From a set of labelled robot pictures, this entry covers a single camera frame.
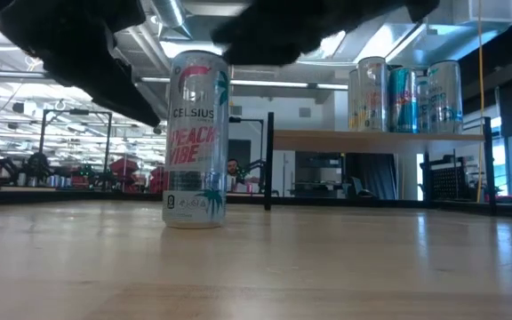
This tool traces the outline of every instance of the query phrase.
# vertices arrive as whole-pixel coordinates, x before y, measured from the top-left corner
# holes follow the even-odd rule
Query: drink can
[[[428,110],[428,77],[416,78],[416,98],[418,101],[418,131],[430,132],[430,114]]]
[[[460,64],[457,61],[442,61],[430,66],[428,85],[430,131],[461,133],[463,110]]]
[[[388,68],[382,57],[358,63],[360,132],[388,131]]]
[[[348,127],[352,132],[358,129],[359,117],[359,73],[353,70],[348,74]]]
[[[418,133],[416,71],[412,68],[392,70],[388,80],[388,96],[390,131]]]
[[[173,59],[163,219],[169,227],[214,228],[225,217],[228,65],[210,52]]]

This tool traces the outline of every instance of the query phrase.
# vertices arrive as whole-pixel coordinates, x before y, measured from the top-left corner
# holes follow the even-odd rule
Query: aluminum can
[[[460,64],[442,61],[428,69],[430,131],[461,133],[463,110],[461,99]]]
[[[228,65],[210,52],[173,59],[163,219],[169,227],[214,228],[225,218]]]
[[[416,78],[416,98],[418,102],[418,131],[420,133],[430,132],[430,113],[428,101],[428,77],[419,76]]]
[[[390,72],[388,105],[390,131],[418,133],[418,102],[414,69],[397,68]]]
[[[359,125],[359,72],[357,69],[348,74],[348,128],[352,132]]]
[[[382,57],[364,58],[358,63],[360,132],[388,131],[388,67]]]

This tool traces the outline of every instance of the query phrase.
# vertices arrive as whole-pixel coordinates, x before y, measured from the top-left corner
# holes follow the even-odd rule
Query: dark blurry object
[[[96,104],[155,126],[159,117],[135,88],[132,66],[114,59],[114,33],[145,21],[140,0],[0,0],[0,31],[44,62],[59,84]]]
[[[216,28],[212,40],[229,45],[224,53],[229,64],[283,66],[341,30],[402,6],[412,21],[419,21],[438,5],[439,0],[255,0]]]

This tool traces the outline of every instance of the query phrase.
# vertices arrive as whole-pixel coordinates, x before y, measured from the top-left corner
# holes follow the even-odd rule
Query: wooden shelf
[[[276,130],[274,149],[315,152],[422,154],[449,152],[484,141],[478,134]]]

